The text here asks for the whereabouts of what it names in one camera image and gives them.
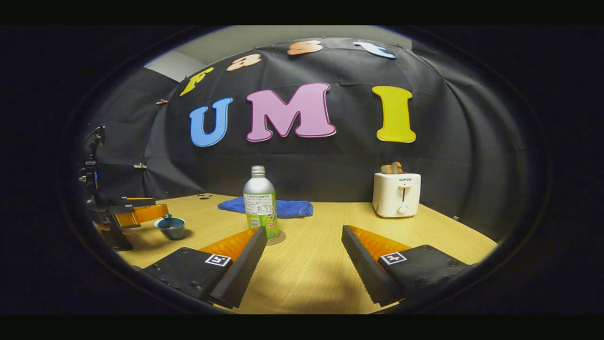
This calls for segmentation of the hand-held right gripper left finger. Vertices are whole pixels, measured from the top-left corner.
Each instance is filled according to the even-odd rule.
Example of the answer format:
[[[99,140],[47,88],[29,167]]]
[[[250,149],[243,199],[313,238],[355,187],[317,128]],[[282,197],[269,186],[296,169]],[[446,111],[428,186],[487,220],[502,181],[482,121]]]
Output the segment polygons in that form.
[[[182,247],[142,274],[202,302],[240,307],[267,241],[265,227],[248,229],[200,250]]]

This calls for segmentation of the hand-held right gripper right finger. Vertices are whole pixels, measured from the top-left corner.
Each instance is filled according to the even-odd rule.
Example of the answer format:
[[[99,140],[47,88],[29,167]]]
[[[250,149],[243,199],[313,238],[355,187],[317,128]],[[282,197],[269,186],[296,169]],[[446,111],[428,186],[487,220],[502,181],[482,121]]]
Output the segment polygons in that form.
[[[475,268],[432,245],[410,247],[352,225],[342,243],[371,301],[382,307],[427,297]]]

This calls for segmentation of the silver green water bottle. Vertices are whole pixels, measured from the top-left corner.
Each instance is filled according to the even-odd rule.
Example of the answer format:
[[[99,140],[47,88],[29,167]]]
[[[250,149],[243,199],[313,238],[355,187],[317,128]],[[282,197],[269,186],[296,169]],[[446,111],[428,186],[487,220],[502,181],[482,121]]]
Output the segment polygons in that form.
[[[278,237],[276,192],[273,184],[265,176],[265,167],[251,167],[251,178],[243,188],[244,213],[248,227],[264,227],[268,240]]]

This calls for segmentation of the white toaster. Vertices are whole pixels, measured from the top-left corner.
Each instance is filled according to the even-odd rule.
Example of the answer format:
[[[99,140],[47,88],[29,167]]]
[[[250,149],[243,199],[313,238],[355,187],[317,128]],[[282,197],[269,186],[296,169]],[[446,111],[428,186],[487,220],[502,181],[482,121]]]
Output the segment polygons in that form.
[[[374,174],[372,205],[384,218],[412,217],[420,204],[421,175]]]

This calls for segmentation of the blue towel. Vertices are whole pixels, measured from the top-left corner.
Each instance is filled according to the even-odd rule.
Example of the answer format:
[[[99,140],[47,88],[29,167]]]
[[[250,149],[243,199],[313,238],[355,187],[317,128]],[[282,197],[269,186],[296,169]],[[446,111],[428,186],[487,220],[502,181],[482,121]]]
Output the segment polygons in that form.
[[[308,201],[276,200],[276,205],[278,218],[310,217],[314,213],[314,207]],[[244,198],[239,196],[219,203],[218,208],[225,211],[245,213]]]

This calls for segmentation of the black backdrop cloth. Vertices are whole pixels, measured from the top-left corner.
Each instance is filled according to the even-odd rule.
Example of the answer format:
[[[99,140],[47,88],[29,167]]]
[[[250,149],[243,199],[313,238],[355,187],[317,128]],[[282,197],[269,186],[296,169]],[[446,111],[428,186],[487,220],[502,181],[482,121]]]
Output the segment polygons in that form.
[[[83,133],[101,125],[106,196],[241,196],[262,165],[280,200],[369,202],[399,161],[422,205],[496,242],[531,209],[544,161],[534,116],[468,61],[351,37],[257,47],[179,83],[142,68]]]

